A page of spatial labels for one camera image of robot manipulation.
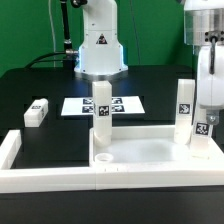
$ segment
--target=black cable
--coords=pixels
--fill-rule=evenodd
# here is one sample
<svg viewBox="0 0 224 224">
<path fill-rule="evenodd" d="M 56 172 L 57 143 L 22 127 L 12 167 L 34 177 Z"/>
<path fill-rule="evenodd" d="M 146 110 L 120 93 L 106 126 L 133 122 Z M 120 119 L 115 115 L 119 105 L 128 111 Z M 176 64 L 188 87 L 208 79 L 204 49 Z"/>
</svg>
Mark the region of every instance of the black cable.
<svg viewBox="0 0 224 224">
<path fill-rule="evenodd" d="M 72 41 L 70 38 L 69 22 L 68 22 L 68 10 L 67 0 L 61 0 L 62 22 L 64 27 L 64 49 L 72 49 Z"/>
<path fill-rule="evenodd" d="M 48 57 L 52 57 L 52 56 L 55 56 L 55 55 L 64 55 L 64 54 L 65 54 L 64 51 L 44 54 L 44 55 L 42 55 L 42 56 L 40 56 L 40 57 L 37 57 L 37 58 L 34 59 L 33 61 L 31 61 L 29 64 L 27 64 L 27 65 L 25 66 L 25 68 L 31 68 L 33 64 L 37 63 L 37 62 L 40 61 L 41 59 L 48 58 Z"/>
<path fill-rule="evenodd" d="M 63 62 L 63 61 L 66 61 L 67 59 L 52 59 L 52 60 L 41 60 L 41 61 L 33 61 L 33 64 L 37 64 L 37 63 L 42 63 L 42 62 L 55 62 L 55 61 L 58 61 L 58 62 Z"/>
<path fill-rule="evenodd" d="M 135 15 L 134 15 L 134 10 L 133 10 L 132 0 L 129 0 L 129 3 L 130 3 L 131 16 L 132 16 L 132 21 L 133 21 L 133 26 L 134 26 L 134 31 L 135 31 L 136 47 L 137 47 L 137 51 L 138 51 L 138 64 L 141 65 L 139 39 L 138 39 L 138 33 L 137 33 L 137 28 L 136 28 L 136 22 L 135 22 Z"/>
</svg>

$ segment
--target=lying white block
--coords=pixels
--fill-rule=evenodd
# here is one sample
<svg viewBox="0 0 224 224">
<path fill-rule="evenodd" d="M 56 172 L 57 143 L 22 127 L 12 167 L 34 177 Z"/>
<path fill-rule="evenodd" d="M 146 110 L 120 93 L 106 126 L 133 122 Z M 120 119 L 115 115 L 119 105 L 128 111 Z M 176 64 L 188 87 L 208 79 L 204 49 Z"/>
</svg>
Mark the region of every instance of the lying white block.
<svg viewBox="0 0 224 224">
<path fill-rule="evenodd" d="M 25 127 L 39 127 L 48 112 L 46 99 L 35 100 L 24 114 Z"/>
</svg>

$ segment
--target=robot logo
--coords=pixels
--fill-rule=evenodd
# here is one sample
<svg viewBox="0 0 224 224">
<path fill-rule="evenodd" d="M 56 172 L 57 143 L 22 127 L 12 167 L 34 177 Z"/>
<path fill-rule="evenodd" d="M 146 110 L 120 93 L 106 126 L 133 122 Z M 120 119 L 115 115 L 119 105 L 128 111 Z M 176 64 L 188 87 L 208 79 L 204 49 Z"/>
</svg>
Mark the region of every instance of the robot logo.
<svg viewBox="0 0 224 224">
<path fill-rule="evenodd" d="M 103 34 L 100 35 L 99 39 L 97 40 L 96 44 L 107 44 L 107 41 Z"/>
</svg>

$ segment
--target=white rectangular block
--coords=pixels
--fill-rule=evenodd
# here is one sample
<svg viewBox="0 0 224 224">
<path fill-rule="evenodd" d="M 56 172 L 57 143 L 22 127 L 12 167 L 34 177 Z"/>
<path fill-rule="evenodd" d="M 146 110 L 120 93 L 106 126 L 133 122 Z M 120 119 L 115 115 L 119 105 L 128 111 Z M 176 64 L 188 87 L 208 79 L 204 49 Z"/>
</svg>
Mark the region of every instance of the white rectangular block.
<svg viewBox="0 0 224 224">
<path fill-rule="evenodd" d="M 93 82 L 93 127 L 95 143 L 109 145 L 112 134 L 112 86 L 108 81 Z"/>
<path fill-rule="evenodd" d="M 190 141 L 194 91 L 194 80 L 178 80 L 176 122 L 174 132 L 174 142 L 177 144 L 188 144 Z"/>
<path fill-rule="evenodd" d="M 24 114 L 25 127 L 39 127 L 47 113 L 48 101 L 35 100 Z"/>
<path fill-rule="evenodd" d="M 193 131 L 191 136 L 191 155 L 208 159 L 213 126 L 206 121 L 206 110 L 196 104 Z"/>
</svg>

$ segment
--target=white paper sheet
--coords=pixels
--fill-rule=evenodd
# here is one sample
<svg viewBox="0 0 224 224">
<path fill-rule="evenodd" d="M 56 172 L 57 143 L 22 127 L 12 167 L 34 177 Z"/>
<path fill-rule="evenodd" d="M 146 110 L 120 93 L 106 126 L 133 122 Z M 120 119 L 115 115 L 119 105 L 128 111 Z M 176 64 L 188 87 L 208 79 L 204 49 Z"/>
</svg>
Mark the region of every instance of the white paper sheet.
<svg viewBox="0 0 224 224">
<path fill-rule="evenodd" d="M 92 113 L 92 98 L 65 98 L 61 115 L 90 115 Z M 142 113 L 145 113 L 145 111 L 138 96 L 112 97 L 112 114 Z"/>
</svg>

